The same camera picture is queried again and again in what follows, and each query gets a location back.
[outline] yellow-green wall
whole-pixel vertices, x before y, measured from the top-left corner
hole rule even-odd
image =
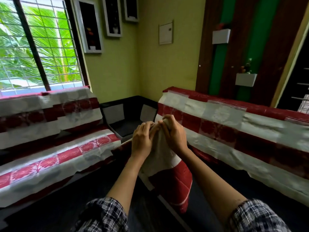
[[[121,38],[106,38],[102,0],[97,3],[104,53],[85,54],[92,92],[100,103],[140,94],[137,58],[137,25],[122,22]]]
[[[141,95],[158,101],[170,86],[195,89],[206,0],[139,0]],[[159,45],[159,24],[174,20],[173,44]]]

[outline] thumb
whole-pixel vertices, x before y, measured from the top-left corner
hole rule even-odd
[[[152,141],[155,134],[157,133],[157,131],[159,130],[160,126],[159,125],[155,125],[151,130],[150,130],[150,133],[149,133],[149,139]]]
[[[159,124],[161,125],[161,127],[163,129],[165,138],[169,139],[170,132],[168,131],[168,128],[167,128],[166,124],[163,121],[159,121]]]

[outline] person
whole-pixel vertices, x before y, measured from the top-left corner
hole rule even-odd
[[[132,153],[123,171],[105,198],[94,199],[79,216],[74,231],[129,231],[127,215],[137,174],[152,147],[159,127],[169,147],[186,163],[212,210],[227,231],[290,232],[284,221],[260,200],[248,200],[200,160],[188,147],[186,133],[173,115],[166,115],[151,131],[153,122],[142,123],[133,133]]]

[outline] plaid sleeve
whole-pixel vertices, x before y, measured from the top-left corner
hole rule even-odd
[[[94,199],[87,203],[72,231],[128,232],[127,215],[113,198]]]
[[[231,232],[290,232],[278,215],[260,200],[247,200],[232,213],[227,223]]]

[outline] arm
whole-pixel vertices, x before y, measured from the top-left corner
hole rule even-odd
[[[152,124],[152,121],[142,123],[134,131],[131,157],[129,158],[114,186],[106,195],[106,197],[118,200],[127,215],[129,213],[138,172],[151,151],[152,140],[158,130],[157,127],[156,129],[152,129],[151,133],[149,133],[149,129]]]
[[[186,133],[173,115],[166,115],[171,131],[160,121],[169,147],[186,163],[195,176],[203,194],[222,224],[232,212],[246,200],[214,171],[200,160],[188,147]]]

